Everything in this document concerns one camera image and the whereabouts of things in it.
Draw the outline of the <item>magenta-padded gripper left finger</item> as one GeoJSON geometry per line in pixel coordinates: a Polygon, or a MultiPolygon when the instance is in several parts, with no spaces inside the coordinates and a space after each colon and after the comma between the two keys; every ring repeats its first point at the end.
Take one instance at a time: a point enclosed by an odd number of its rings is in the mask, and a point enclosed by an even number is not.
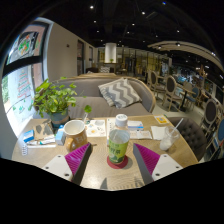
{"type": "Polygon", "coordinates": [[[80,185],[91,153],[92,145],[88,143],[65,156],[55,156],[43,170],[80,185]]]}

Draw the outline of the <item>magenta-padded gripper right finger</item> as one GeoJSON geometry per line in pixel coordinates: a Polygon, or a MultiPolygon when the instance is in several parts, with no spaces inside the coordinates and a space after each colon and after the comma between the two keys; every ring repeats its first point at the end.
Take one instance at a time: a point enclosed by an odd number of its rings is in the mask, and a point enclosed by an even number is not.
{"type": "Polygon", "coordinates": [[[145,184],[152,183],[182,169],[182,166],[168,154],[159,155],[137,143],[133,144],[133,154],[145,184]]]}

